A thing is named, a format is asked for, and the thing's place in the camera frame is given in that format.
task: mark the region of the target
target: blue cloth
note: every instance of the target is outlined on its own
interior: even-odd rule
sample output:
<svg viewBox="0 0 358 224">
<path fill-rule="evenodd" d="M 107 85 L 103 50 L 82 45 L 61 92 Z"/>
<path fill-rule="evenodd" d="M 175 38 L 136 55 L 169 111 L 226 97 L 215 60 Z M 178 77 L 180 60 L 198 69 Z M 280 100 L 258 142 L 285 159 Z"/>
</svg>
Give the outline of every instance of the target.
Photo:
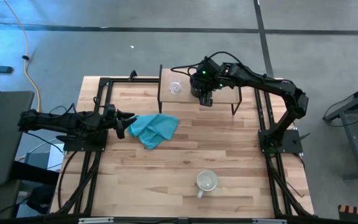
<svg viewBox="0 0 358 224">
<path fill-rule="evenodd" d="M 147 149 L 153 149 L 163 140 L 172 139 L 178 122 L 178 118 L 165 114 L 140 115 L 129 126 L 128 133 L 139 137 Z"/>
</svg>

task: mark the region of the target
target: concrete floor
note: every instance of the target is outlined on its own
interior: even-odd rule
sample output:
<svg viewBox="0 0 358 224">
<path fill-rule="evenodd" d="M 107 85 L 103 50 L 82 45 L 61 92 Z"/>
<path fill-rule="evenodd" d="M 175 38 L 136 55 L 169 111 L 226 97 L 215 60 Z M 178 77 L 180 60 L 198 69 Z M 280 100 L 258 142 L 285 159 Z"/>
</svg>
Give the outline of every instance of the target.
<svg viewBox="0 0 358 224">
<path fill-rule="evenodd" d="M 9 2 L 25 24 L 257 28 L 252 0 Z M 259 2 L 267 29 L 358 30 L 358 0 Z M 2 1 L 0 22 L 15 22 Z M 29 31 L 27 35 L 29 74 L 40 88 L 44 111 L 76 102 L 85 75 L 129 75 L 131 70 L 156 75 L 161 63 L 185 65 L 218 50 L 265 72 L 259 34 Z M 327 127 L 321 117 L 329 105 L 358 90 L 358 35 L 267 35 L 267 43 L 275 76 L 293 80 L 310 98 L 308 114 L 296 125 L 301 133 L 311 133 L 303 149 L 315 213 L 338 218 L 339 204 L 358 206 L 358 180 L 341 179 L 356 171 L 356 165 L 344 130 Z M 0 30 L 0 65 L 14 67 L 12 74 L 0 75 L 0 90 L 33 90 L 22 71 L 24 50 L 21 31 Z M 55 137 L 48 131 L 37 134 Z M 38 139 L 25 135 L 18 154 L 38 144 Z"/>
</svg>

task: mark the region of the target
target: mug handle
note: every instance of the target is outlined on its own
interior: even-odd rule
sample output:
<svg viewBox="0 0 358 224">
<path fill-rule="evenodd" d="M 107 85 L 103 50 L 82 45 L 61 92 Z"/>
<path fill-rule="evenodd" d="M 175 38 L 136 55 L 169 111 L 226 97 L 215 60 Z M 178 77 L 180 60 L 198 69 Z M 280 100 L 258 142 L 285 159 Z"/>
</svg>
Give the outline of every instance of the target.
<svg viewBox="0 0 358 224">
<path fill-rule="evenodd" d="M 198 189 L 197 198 L 200 199 L 203 196 L 204 190 Z"/>
</svg>

